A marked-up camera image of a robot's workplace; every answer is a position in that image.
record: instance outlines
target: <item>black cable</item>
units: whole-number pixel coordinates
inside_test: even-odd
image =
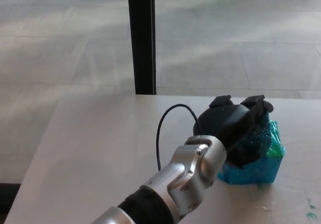
[[[165,116],[174,108],[176,107],[184,107],[184,108],[187,108],[188,111],[190,111],[190,113],[192,114],[195,122],[196,122],[196,125],[197,125],[197,128],[199,129],[199,132],[201,133],[201,135],[203,134],[203,131],[202,131],[202,128],[201,128],[201,125],[200,125],[200,122],[198,121],[195,113],[193,112],[193,110],[188,107],[187,105],[185,104],[182,104],[182,103],[179,103],[179,104],[175,104],[173,106],[171,106],[169,109],[166,110],[166,112],[163,114],[163,116],[161,117],[160,121],[159,121],[159,124],[158,124],[158,128],[157,128],[157,134],[156,134],[156,157],[157,157],[157,166],[158,166],[158,171],[161,170],[161,160],[159,158],[159,134],[161,132],[161,126],[162,126],[162,123],[164,121],[164,118]]]

